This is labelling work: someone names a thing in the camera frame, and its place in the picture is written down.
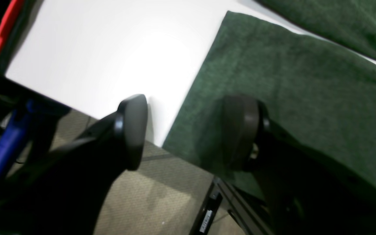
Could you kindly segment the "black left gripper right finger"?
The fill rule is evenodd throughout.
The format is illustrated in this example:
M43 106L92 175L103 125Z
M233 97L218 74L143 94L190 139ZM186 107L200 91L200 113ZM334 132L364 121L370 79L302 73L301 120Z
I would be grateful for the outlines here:
M270 128L266 105L246 95L226 95L222 109L222 153L233 171L252 171Z

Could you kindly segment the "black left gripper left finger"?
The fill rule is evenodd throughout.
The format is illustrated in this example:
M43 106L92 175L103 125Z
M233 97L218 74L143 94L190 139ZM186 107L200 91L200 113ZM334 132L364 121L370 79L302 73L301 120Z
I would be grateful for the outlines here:
M116 111L94 122L79 136L88 140L74 157L74 165L97 171L137 170L148 121L145 95L122 100Z

